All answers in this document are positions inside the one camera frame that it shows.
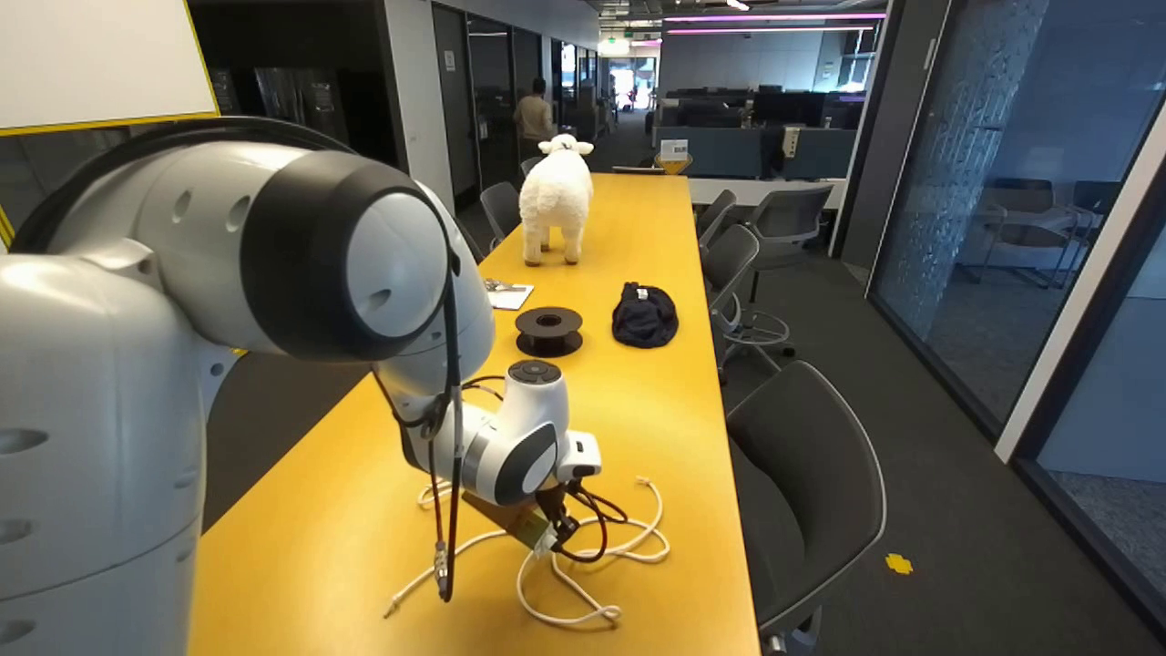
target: black spool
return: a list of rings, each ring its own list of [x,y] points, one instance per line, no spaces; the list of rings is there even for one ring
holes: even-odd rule
[[[518,348],[531,356],[565,356],[582,346],[582,316],[565,305],[536,305],[518,313]]]

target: yellow desk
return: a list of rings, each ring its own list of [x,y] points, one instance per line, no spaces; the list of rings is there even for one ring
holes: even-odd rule
[[[417,501],[426,476],[406,466],[390,407],[364,377],[200,538],[190,653],[758,653],[689,179],[596,182],[581,267],[530,269],[516,234],[485,273],[531,279],[530,305],[582,313],[582,348],[556,364],[570,384],[571,427],[601,439],[607,469],[590,487],[639,518],[653,515],[639,476],[655,481],[669,498],[664,533],[673,554],[664,566],[571,566],[596,599],[625,603],[619,628],[571,635],[526,617],[516,599],[526,551],[516,538],[463,554],[449,603],[426,582],[382,619],[388,600],[431,566],[435,518]],[[625,279],[664,284],[673,295],[683,333],[671,346],[613,341]],[[497,348],[483,373],[507,373],[526,356],[516,346],[516,313],[497,320]],[[463,506],[461,538],[485,528],[489,522]],[[582,611],[547,573],[530,579],[530,593],[562,617]]]

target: white stuffed animal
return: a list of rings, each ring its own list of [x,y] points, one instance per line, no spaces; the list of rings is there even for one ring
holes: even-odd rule
[[[582,256],[582,227],[590,212],[590,143],[576,143],[571,133],[556,133],[540,143],[547,153],[522,182],[518,213],[526,221],[526,261],[542,261],[552,248],[552,227],[565,237],[570,267]]]

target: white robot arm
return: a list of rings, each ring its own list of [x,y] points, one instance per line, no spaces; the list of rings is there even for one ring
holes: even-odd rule
[[[417,466],[531,495],[565,401],[552,420],[502,403],[461,444],[452,398],[489,346],[469,248],[388,165],[220,139],[86,182],[0,256],[0,653],[186,650],[231,348],[367,360]]]

